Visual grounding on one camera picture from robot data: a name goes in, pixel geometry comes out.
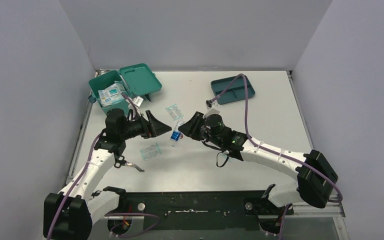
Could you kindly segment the blue white bandage roll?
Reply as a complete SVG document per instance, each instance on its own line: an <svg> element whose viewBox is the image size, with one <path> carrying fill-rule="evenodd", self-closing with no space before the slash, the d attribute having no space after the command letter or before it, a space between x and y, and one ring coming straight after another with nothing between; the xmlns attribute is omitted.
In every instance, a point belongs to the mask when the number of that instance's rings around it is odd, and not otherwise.
<svg viewBox="0 0 384 240"><path fill-rule="evenodd" d="M184 124L182 119L178 120L170 136L171 146L176 147L179 140L183 137L179 127Z"/></svg>

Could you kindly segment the teal medical gauze packet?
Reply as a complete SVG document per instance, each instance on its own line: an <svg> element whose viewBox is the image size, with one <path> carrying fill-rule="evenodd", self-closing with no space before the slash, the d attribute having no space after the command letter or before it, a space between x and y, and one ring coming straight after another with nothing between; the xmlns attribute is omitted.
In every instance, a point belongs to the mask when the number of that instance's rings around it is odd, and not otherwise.
<svg viewBox="0 0 384 240"><path fill-rule="evenodd" d="M125 88L121 82L115 82L111 86L106 88L109 98L113 101L123 99L122 93L125 92Z"/></svg>

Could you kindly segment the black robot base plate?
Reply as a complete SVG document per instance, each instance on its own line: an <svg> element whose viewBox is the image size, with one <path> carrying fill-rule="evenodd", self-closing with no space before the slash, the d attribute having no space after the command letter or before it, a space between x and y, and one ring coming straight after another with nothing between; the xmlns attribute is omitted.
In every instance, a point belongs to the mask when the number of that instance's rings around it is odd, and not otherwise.
<svg viewBox="0 0 384 240"><path fill-rule="evenodd" d="M110 210L108 230L116 235L133 230L195 231L243 229L278 234L292 207L276 207L263 190L127 192Z"/></svg>

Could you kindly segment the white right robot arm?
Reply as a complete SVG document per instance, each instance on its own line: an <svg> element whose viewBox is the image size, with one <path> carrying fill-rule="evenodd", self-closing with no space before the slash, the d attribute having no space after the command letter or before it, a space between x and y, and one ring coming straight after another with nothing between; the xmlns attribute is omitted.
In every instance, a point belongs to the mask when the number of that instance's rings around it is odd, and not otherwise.
<svg viewBox="0 0 384 240"><path fill-rule="evenodd" d="M292 178L292 183L272 184L264 192L261 206L267 214L293 203L323 209L330 202L338 175L320 151L294 152L269 145L225 126L219 114L196 112L178 129L193 140L211 143L230 158L260 164Z"/></svg>

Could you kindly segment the dark teal divided tray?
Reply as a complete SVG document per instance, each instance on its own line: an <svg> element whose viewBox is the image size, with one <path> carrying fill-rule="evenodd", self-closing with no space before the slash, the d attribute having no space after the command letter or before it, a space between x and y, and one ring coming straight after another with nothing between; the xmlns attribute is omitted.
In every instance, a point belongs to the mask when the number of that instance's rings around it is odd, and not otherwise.
<svg viewBox="0 0 384 240"><path fill-rule="evenodd" d="M210 82L210 87L215 97L220 95L225 89L227 89L224 94L216 100L219 105L226 105L245 100L245 87L247 89L249 99L255 96L256 92L254 90L254 87L252 86L250 80L247 77L246 85L244 85L244 80L242 77L239 77L232 83L234 78L234 76L231 76L227 78L213 80Z"/></svg>

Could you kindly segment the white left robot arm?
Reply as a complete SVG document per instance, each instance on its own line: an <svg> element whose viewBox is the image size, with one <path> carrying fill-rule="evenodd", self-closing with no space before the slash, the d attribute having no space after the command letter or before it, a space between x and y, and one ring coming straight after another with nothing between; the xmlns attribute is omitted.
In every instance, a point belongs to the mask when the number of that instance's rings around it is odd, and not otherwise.
<svg viewBox="0 0 384 240"><path fill-rule="evenodd" d="M150 110L132 119L122 109L109 110L105 128L93 140L82 170L59 193L49 193L45 198L43 236L48 240L86 240L93 225L108 212L117 216L125 214L129 202L124 189L106 187L93 197L94 190L112 167L128 165L143 171L125 160L127 140L138 136L156 138L171 130Z"/></svg>

